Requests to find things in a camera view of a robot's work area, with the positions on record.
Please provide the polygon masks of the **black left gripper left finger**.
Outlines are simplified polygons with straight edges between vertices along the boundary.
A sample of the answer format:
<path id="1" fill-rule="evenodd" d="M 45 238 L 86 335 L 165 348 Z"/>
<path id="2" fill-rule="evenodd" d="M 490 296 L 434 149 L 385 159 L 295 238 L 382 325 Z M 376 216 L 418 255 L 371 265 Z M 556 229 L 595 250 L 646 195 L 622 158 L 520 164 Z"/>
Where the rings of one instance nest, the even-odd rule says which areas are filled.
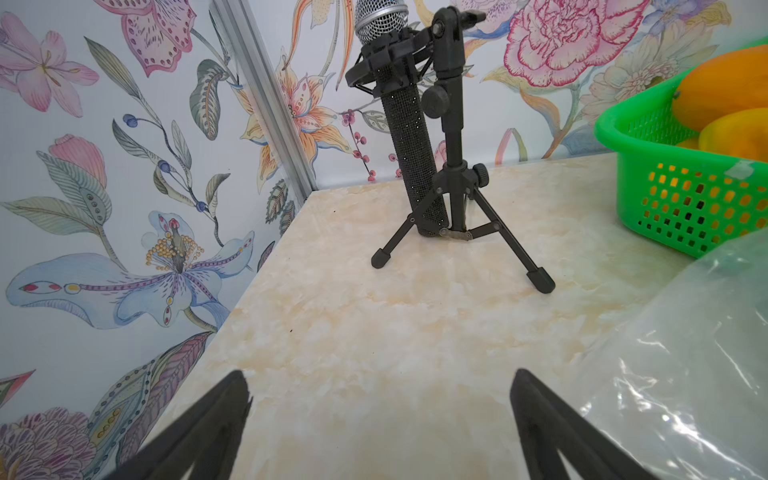
<path id="1" fill-rule="evenodd" d="M 243 372 L 231 371 L 109 477 L 228 479 L 251 404 Z"/>

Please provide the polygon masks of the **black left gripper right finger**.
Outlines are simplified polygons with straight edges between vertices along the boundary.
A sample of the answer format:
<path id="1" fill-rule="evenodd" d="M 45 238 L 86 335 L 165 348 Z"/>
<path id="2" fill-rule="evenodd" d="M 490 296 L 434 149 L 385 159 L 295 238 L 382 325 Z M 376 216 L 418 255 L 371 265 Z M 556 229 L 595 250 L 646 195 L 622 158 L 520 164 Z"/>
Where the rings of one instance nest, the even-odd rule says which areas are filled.
<path id="1" fill-rule="evenodd" d="M 601 434 L 527 369 L 516 371 L 510 403 L 529 477 L 651 479 L 653 475 Z"/>

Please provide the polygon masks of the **clear zip-top bag blue zipper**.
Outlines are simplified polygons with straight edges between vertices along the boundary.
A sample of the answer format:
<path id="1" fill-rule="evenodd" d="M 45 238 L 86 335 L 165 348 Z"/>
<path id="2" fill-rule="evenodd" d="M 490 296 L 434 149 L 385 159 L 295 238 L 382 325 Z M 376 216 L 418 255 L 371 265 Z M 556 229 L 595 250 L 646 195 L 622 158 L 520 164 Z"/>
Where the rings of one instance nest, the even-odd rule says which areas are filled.
<path id="1" fill-rule="evenodd" d="M 660 479 L 767 475 L 767 234 L 686 267 L 577 360 L 562 396 Z"/>

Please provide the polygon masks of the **large orange mango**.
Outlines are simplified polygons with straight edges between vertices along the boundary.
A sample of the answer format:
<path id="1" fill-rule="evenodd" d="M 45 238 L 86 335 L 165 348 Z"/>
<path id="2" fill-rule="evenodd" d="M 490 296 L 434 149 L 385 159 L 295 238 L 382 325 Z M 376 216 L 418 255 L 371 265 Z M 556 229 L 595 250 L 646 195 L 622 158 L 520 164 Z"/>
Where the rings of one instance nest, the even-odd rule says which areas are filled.
<path id="1" fill-rule="evenodd" d="M 699 65 L 683 78 L 672 100 L 674 117 L 697 132 L 723 116 L 766 107 L 766 44 L 720 55 Z"/>

